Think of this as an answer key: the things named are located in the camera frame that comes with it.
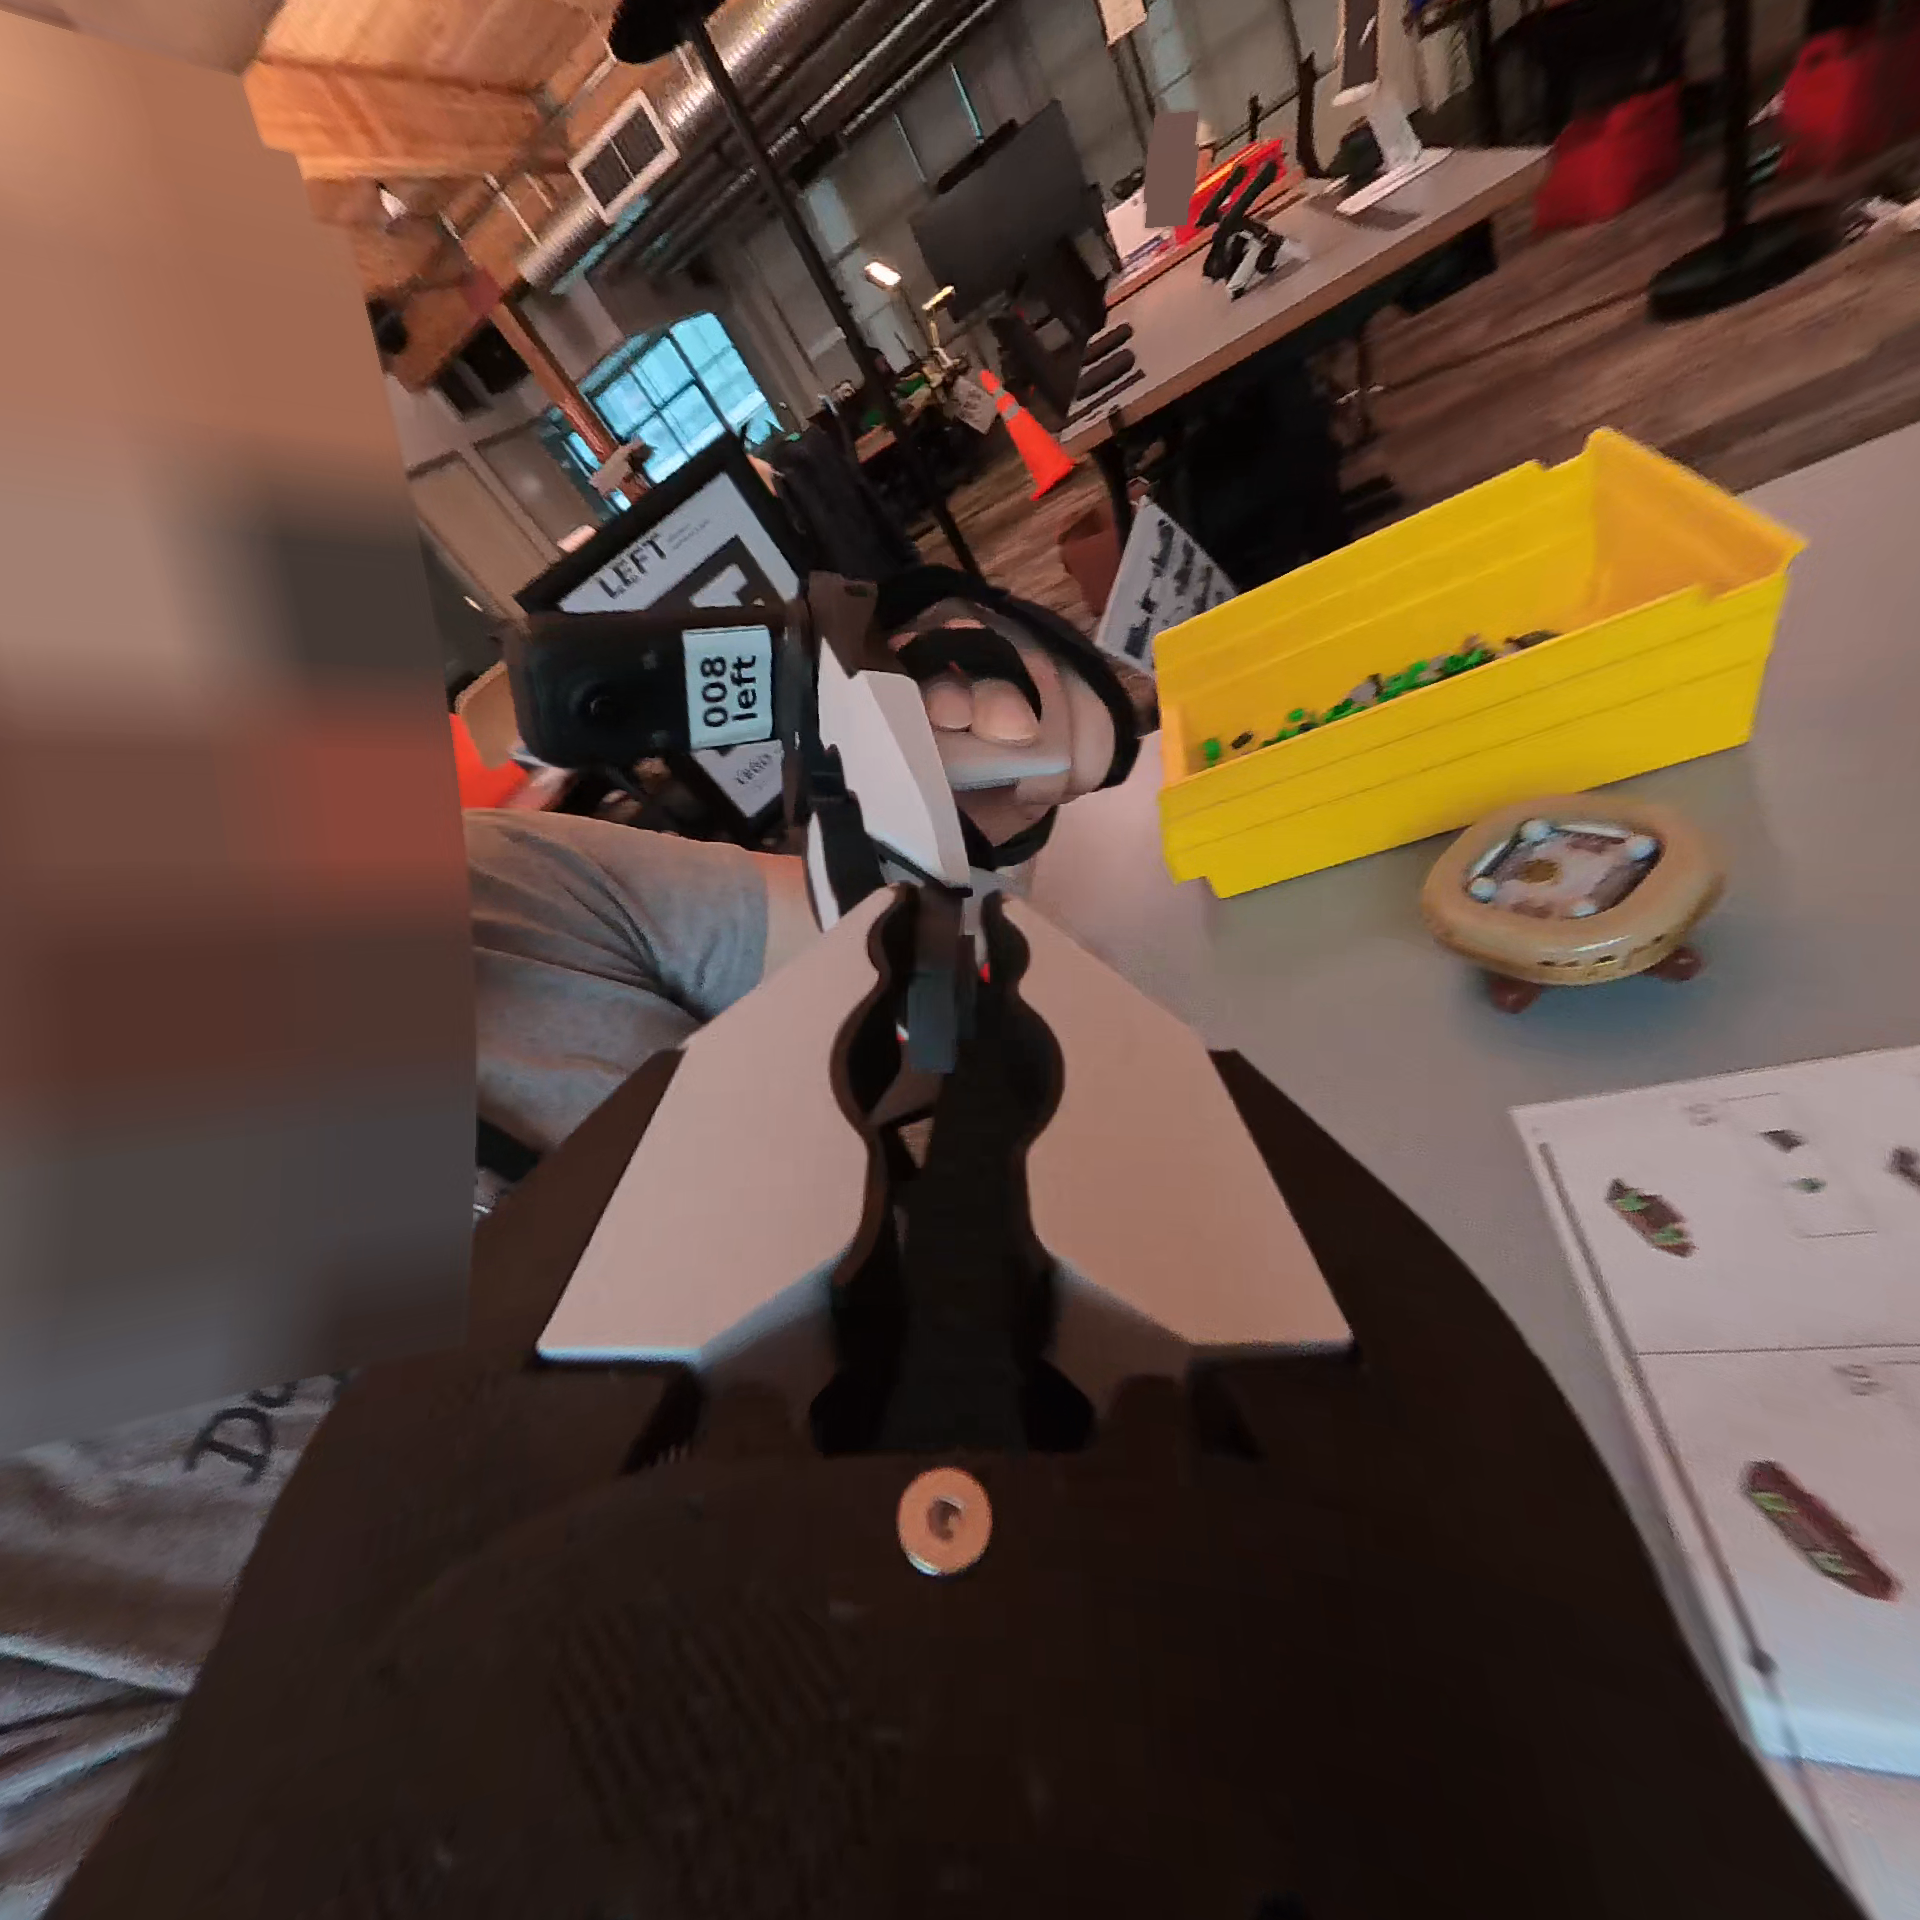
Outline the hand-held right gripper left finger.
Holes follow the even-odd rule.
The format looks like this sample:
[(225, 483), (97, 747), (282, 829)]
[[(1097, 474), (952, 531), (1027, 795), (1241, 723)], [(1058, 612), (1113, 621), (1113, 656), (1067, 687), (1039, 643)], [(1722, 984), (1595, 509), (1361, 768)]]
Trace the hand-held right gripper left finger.
[(820, 1448), (879, 1445), (908, 1299), (887, 1143), (914, 1095), (921, 906), (882, 886), (675, 1058), (535, 1356), (766, 1384)]

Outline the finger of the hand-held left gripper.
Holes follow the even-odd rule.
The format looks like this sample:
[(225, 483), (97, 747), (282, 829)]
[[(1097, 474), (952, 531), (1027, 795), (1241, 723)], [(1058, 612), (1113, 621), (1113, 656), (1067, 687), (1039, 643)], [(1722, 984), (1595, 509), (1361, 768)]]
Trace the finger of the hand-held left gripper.
[(863, 805), (817, 803), (806, 824), (808, 906), (819, 931), (832, 931), (865, 901), (891, 886)]
[(819, 733), (840, 755), (882, 875), (970, 895), (967, 838), (921, 686), (887, 666), (824, 666)]

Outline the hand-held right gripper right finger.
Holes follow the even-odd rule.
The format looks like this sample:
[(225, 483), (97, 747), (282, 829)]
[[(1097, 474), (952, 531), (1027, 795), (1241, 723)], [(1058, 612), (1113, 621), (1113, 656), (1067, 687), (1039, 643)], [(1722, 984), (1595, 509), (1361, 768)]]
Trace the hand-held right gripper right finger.
[(980, 931), (1046, 1358), (1078, 1387), (1352, 1358), (1348, 1317), (1209, 1046), (1030, 902), (994, 895)]

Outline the dark grey brick piece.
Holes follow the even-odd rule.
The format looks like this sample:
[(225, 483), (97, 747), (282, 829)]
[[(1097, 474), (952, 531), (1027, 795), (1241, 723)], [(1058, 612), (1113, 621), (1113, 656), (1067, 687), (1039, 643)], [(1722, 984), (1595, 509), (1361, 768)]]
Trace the dark grey brick piece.
[(903, 1061), (914, 1071), (946, 1077), (974, 1031), (976, 927), (971, 895), (940, 883), (908, 888), (898, 1020)]

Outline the person's left hand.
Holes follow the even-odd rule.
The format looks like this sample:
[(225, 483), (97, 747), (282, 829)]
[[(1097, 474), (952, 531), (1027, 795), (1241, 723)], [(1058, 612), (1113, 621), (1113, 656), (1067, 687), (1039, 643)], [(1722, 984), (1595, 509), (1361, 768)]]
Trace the person's left hand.
[(887, 634), (919, 686), (967, 846), (1007, 874), (1062, 808), (1123, 783), (1159, 730), (1148, 675), (1024, 599), (948, 594)]

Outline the orange traffic cone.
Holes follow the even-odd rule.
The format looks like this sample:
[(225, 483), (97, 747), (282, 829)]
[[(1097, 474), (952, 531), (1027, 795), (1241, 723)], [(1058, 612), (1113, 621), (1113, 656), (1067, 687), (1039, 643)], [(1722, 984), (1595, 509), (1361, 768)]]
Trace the orange traffic cone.
[(448, 716), (448, 731), (463, 812), (506, 808), (514, 805), (534, 780), (529, 768), (514, 757), (507, 757), (499, 766), (488, 764), (459, 714)]
[(1046, 429), (1046, 424), (1011, 396), (988, 367), (976, 372), (976, 383), (988, 396), (994, 419), (1007, 429), (1008, 442), (1027, 470), (1032, 483), (1030, 496), (1043, 501), (1073, 478), (1074, 459)]

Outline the grey printed shirt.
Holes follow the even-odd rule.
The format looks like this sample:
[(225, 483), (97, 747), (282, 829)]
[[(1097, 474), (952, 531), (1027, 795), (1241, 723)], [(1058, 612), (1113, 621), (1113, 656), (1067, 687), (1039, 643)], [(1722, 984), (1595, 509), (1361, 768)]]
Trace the grey printed shirt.
[[(800, 954), (800, 867), (625, 822), (464, 816), (486, 1215), (655, 1053)], [(345, 1375), (271, 1383), (2, 1468), (2, 1915), (123, 1806)]]

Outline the white printed board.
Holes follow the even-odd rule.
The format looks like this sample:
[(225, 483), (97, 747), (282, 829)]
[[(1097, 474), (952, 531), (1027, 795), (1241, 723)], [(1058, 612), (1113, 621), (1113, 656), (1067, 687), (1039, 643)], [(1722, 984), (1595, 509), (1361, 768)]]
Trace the white printed board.
[(1095, 646), (1156, 677), (1161, 636), (1239, 594), (1232, 578), (1187, 528), (1152, 501), (1137, 506)]

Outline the yellow plastic bin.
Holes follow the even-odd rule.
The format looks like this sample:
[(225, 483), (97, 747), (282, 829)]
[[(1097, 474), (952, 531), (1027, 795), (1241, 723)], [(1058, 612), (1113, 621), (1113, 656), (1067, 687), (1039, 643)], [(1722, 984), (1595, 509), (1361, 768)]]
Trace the yellow plastic bin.
[[(1612, 427), (1159, 638), (1169, 875), (1232, 898), (1742, 747), (1808, 541)], [(1206, 735), (1465, 638), (1560, 640), (1212, 770)]]

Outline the white air vent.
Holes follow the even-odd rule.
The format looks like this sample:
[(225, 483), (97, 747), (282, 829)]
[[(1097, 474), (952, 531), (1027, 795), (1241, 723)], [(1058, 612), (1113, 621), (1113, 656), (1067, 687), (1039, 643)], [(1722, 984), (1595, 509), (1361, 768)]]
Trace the white air vent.
[(638, 200), (681, 160), (681, 149), (665, 131), (644, 91), (628, 95), (617, 112), (567, 160), (587, 208), (601, 223)]

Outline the black monitor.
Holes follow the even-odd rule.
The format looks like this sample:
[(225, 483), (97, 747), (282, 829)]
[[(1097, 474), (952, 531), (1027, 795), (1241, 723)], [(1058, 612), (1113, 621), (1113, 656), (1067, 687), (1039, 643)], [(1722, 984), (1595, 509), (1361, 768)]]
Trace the black monitor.
[(956, 183), (908, 220), (919, 258), (936, 290), (952, 290), (959, 319), (1011, 294), (1054, 250), (1102, 226), (1097, 184), (1058, 100), (1002, 127)]

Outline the black white device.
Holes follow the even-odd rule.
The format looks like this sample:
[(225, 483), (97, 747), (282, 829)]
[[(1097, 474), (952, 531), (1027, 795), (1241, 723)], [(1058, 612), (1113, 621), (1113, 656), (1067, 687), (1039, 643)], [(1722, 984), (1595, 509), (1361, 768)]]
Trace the black white device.
[(1196, 220), (1196, 236), (1207, 238), (1203, 279), (1225, 286), (1234, 299), (1280, 263), (1282, 236), (1258, 216), (1258, 205), (1282, 173), (1280, 149), (1266, 149), (1256, 160), (1234, 160), (1203, 199)]

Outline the black floor stand pole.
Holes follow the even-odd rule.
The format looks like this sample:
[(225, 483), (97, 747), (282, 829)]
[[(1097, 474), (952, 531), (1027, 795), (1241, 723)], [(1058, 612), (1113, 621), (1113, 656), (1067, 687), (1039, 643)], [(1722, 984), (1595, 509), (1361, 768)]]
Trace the black floor stand pole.
[(1828, 200), (1753, 210), (1753, 7), (1722, 2), (1719, 18), (1719, 231), (1654, 274), (1647, 312), (1656, 324), (1700, 319), (1780, 287), (1827, 258), (1841, 240), (1841, 216)]
[(848, 349), (854, 351), (863, 374), (863, 383), (872, 391), (872, 398), (880, 406), (887, 431), (895, 436), (908, 480), (919, 494), (919, 501), (927, 508), (928, 516), (932, 516), (942, 538), (946, 539), (956, 565), (967, 576), (980, 580), (983, 574), (978, 570), (970, 541), (964, 539), (960, 523), (956, 522), (948, 508), (946, 491), (940, 487), (932, 469), (928, 469), (928, 463), (924, 462), (921, 450), (912, 442), (908, 423), (902, 414), (897, 399), (897, 376), (880, 371), (880, 359), (873, 342), (863, 331), (840, 279), (834, 277), (826, 254), (812, 238), (799, 196), (794, 194), (792, 184), (782, 179), (776, 158), (761, 140), (759, 127), (755, 126), (752, 109), (748, 107), (738, 85), (734, 82), (727, 69), (727, 62), (714, 43), (714, 34), (708, 30), (708, 18), (714, 16), (714, 11), (719, 11), (719, 4), (706, 2), (622, 2), (615, 7), (614, 22), (609, 27), (609, 50), (614, 60), (622, 63), (641, 63), (655, 58), (663, 58), (683, 43), (692, 50), (702, 70), (708, 78), (714, 99), (723, 106), (727, 122), (732, 123), (732, 131), (737, 133), (737, 140), (751, 160), (759, 184), (766, 189), (770, 203), (776, 205), (782, 229), (786, 231), (794, 250), (800, 254), (809, 282), (815, 283), (819, 298), (832, 312), (832, 322), (836, 324)]

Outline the grey background table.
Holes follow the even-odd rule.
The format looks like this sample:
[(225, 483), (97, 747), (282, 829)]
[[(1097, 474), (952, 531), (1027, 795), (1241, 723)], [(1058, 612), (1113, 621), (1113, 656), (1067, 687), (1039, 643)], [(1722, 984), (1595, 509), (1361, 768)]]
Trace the grey background table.
[(1280, 263), (1244, 294), (1207, 279), (1203, 254), (1169, 268), (1120, 303), (1120, 319), (1134, 330), (1139, 379), (1074, 419), (1064, 446), (1078, 459), (1089, 458), (1123, 427), (1292, 342), (1503, 208), (1524, 203), (1548, 167), (1548, 149), (1454, 150), (1361, 214), (1320, 199), (1287, 203), (1275, 226), (1305, 258)]

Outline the red bag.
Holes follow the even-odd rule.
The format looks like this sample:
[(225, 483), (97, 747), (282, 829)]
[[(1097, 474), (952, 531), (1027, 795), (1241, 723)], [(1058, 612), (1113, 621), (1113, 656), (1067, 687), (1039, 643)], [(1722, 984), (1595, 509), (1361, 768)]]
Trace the red bag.
[(1784, 85), (1780, 173), (1834, 176), (1919, 134), (1919, 22), (1810, 37)]
[(1576, 117), (1554, 140), (1531, 229), (1560, 234), (1610, 223), (1667, 187), (1684, 160), (1684, 82), (1668, 79)]

